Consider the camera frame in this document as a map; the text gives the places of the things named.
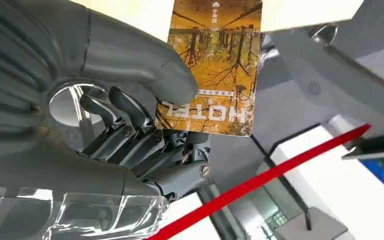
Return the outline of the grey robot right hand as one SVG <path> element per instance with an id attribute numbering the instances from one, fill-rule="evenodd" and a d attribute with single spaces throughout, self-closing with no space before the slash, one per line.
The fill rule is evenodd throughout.
<path id="1" fill-rule="evenodd" d="M 142 85 L 171 104 L 198 86 L 165 42 L 69 0 L 0 0 L 0 240 L 140 240 L 171 200 L 204 181 L 179 165 L 182 144 L 117 87 Z M 105 130 L 70 148 L 48 120 L 56 95 L 86 86 L 78 103 Z"/>

